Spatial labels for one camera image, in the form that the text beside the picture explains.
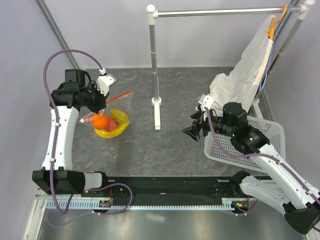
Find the orange fruit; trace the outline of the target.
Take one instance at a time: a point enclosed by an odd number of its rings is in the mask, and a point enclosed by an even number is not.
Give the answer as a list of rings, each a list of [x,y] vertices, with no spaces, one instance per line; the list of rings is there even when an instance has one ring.
[[[91,118],[91,125],[95,128],[95,129],[105,129],[108,126],[109,123],[109,119],[106,115],[104,115],[103,113],[99,113],[94,115]]]

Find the clear orange-zipper zip bag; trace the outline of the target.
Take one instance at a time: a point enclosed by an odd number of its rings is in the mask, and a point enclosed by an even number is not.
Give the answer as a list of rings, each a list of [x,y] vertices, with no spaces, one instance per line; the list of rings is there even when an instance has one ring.
[[[132,123],[132,98],[134,90],[128,90],[106,101],[106,107],[98,114],[90,112],[78,120],[79,124],[94,129],[101,138],[113,139],[125,132]]]

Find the red apple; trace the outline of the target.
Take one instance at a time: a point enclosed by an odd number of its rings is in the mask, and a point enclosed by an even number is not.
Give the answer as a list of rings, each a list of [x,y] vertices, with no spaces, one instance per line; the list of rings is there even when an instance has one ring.
[[[104,129],[107,132],[112,132],[116,129],[116,127],[117,127],[117,122],[113,118],[109,117],[107,126]]]

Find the yellow banana bunch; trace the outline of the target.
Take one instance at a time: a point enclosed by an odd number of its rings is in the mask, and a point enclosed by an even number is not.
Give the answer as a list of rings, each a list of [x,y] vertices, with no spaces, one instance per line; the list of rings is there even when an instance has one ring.
[[[102,129],[102,130],[95,129],[94,131],[101,138],[112,139],[112,138],[115,138],[115,137],[118,137],[119,135],[121,135],[126,130],[126,128],[129,126],[129,123],[130,123],[129,121],[121,123],[112,131],[106,131],[104,129]]]

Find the yellow lemon fruit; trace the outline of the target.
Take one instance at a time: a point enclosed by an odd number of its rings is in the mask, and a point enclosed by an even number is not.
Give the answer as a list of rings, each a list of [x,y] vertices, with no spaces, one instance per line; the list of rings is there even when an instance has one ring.
[[[124,124],[129,121],[128,115],[119,109],[111,109],[110,116],[119,124]]]

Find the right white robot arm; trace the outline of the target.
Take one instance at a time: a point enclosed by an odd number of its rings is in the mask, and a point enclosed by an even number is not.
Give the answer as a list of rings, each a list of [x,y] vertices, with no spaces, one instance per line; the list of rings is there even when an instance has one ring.
[[[229,191],[235,197],[243,194],[254,197],[281,213],[286,222],[298,233],[306,235],[318,231],[320,221],[320,190],[301,177],[276,151],[270,140],[248,122],[241,103],[228,102],[222,115],[199,105],[191,115],[193,123],[182,132],[199,141],[200,132],[211,134],[218,147],[236,159],[248,158],[261,167],[280,187],[260,182],[246,171],[232,177]]]

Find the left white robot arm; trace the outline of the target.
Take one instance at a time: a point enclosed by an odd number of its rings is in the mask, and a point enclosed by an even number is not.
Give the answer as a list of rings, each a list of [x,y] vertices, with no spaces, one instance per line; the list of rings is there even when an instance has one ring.
[[[92,113],[105,109],[110,85],[115,82],[104,70],[100,74],[96,81],[86,83],[88,72],[67,69],[65,81],[50,94],[53,103],[48,147],[41,169],[32,173],[33,182],[48,195],[75,195],[92,189],[104,197],[110,191],[104,173],[75,171],[72,163],[74,131],[81,108]]]

